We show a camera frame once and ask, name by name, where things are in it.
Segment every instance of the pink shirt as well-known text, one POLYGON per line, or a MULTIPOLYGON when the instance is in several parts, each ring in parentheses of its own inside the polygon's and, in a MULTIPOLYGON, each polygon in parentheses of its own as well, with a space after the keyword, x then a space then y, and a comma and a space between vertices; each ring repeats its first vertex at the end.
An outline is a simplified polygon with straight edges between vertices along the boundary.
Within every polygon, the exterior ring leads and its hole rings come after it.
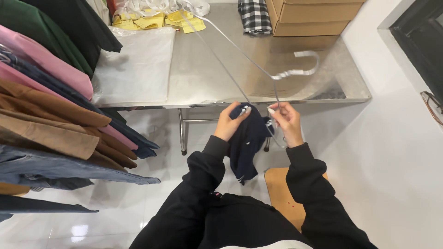
POLYGON ((0 25, 0 44, 12 50, 17 57, 59 79, 91 100, 93 89, 89 77, 54 56, 38 42, 0 25))
MULTIPOLYGON (((70 102, 69 100, 63 98, 59 94, 55 93, 51 89, 41 85, 40 83, 34 81, 33 79, 29 78, 28 76, 22 74, 21 72, 15 70, 14 68, 6 65, 3 62, 0 62, 0 78, 6 79, 15 83, 19 83, 21 85, 27 86, 29 88, 35 89, 40 92, 48 93, 50 95, 57 96, 65 101, 70 102)), ((122 142, 124 145, 126 145, 131 150, 138 149, 138 145, 129 140, 129 138, 125 137, 123 134, 121 134, 119 131, 117 131, 114 127, 108 125, 103 128, 99 128, 100 131, 109 134, 113 137, 115 137, 117 140, 122 142)))

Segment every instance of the stainless steel table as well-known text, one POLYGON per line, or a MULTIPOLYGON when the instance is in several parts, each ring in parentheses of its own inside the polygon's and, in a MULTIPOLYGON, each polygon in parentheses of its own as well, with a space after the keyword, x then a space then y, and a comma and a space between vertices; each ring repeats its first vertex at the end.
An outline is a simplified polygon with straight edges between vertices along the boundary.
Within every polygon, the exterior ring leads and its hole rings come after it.
MULTIPOLYGON (((296 58, 293 52, 313 50, 320 55, 320 68, 311 76, 290 76, 276 81, 280 101, 291 103, 365 102, 371 98, 349 51, 339 36, 273 37, 243 34, 237 4, 212 4, 206 16, 270 74, 290 69, 311 69, 312 57, 296 58)), ((254 104, 276 101, 273 82, 206 23, 199 34, 215 50, 254 104)), ((196 34, 176 34, 166 102, 108 102, 98 107, 117 110, 179 109, 180 141, 186 154, 184 122, 209 121, 183 119, 181 108, 228 105, 245 102, 241 92, 196 34)))

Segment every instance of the sleeve cuff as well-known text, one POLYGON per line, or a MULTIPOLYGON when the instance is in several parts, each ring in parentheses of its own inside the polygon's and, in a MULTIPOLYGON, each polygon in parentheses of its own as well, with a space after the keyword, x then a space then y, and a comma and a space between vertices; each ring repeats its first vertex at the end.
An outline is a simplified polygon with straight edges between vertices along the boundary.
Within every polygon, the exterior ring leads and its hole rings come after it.
POLYGON ((202 153, 216 157, 218 160, 223 161, 223 158, 228 151, 229 143, 216 136, 211 136, 206 143, 205 149, 202 153))
POLYGON ((294 148, 286 148, 286 153, 288 154, 289 161, 292 165, 305 164, 309 161, 315 160, 307 143, 294 148))

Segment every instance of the blue jeans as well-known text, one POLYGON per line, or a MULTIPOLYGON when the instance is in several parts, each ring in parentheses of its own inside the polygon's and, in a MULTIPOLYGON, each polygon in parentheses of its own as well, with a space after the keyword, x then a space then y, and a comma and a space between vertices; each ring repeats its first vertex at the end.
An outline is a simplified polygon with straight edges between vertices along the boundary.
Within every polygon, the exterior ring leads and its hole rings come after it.
POLYGON ((24 213, 96 213, 81 205, 61 204, 43 200, 29 199, 10 195, 0 195, 0 222, 12 214, 24 213))
POLYGON ((74 157, 0 144, 0 182, 32 187, 53 187, 58 179, 103 179, 138 185, 160 183, 158 178, 143 177, 105 168, 74 157))
POLYGON ((29 64, 28 62, 16 57, 13 54, 7 53, 2 50, 0 50, 0 53, 11 59, 10 62, 5 63, 16 69, 17 71, 23 73, 24 75, 42 84, 43 86, 51 89, 55 93, 58 93, 60 96, 63 96, 64 98, 77 104, 78 106, 111 118, 112 121, 109 123, 109 125, 114 127, 117 131, 125 135, 129 140, 139 146, 137 150, 133 150, 139 158, 144 159, 150 156, 156 156, 156 153, 152 149, 159 149, 160 147, 157 144, 147 140, 144 136, 142 136, 123 122, 119 121, 118 119, 112 117, 107 113, 103 113, 99 108, 91 104, 89 100, 87 100, 83 95, 74 90, 72 87, 46 74, 39 68, 29 64))

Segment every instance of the hand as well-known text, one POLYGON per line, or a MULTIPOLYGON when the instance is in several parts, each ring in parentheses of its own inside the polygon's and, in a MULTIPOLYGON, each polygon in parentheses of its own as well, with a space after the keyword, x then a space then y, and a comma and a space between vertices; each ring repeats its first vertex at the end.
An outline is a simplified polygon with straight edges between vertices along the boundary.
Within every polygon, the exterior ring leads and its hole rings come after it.
POLYGON ((215 129, 214 136, 221 138, 226 142, 231 139, 232 135, 234 135, 235 131, 237 131, 238 126, 240 126, 240 123, 251 113, 251 107, 249 107, 243 115, 234 120, 231 119, 229 114, 239 105, 240 103, 235 101, 221 112, 220 117, 218 118, 217 128, 215 129))
POLYGON ((288 147, 293 148, 304 144, 300 125, 300 113, 288 102, 280 102, 280 110, 274 111, 273 109, 275 108, 278 108, 278 103, 270 105, 268 111, 276 120, 277 126, 280 126, 283 130, 288 147))

